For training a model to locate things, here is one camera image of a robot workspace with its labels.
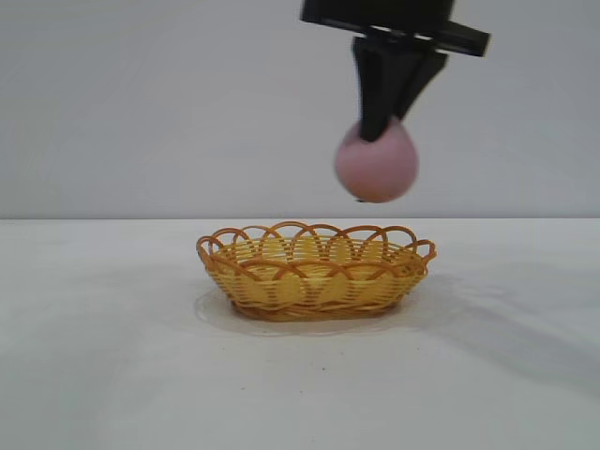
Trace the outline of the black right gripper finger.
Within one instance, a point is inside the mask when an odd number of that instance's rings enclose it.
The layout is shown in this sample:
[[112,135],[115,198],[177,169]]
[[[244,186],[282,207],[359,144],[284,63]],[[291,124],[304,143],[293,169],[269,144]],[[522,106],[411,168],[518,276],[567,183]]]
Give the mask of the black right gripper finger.
[[360,91],[359,136],[374,143],[393,118],[401,120],[402,99],[413,71],[413,52],[374,38],[352,42]]
[[432,51],[420,53],[414,67],[409,72],[395,105],[395,117],[403,121],[428,84],[445,68],[448,55]]

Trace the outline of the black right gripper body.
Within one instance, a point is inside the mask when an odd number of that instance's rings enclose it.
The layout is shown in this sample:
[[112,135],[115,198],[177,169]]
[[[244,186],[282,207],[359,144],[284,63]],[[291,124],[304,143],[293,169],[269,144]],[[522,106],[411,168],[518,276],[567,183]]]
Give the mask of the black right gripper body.
[[453,22],[454,4],[453,0],[307,0],[300,20],[362,34],[381,27],[430,38],[446,51],[484,56],[490,34]]

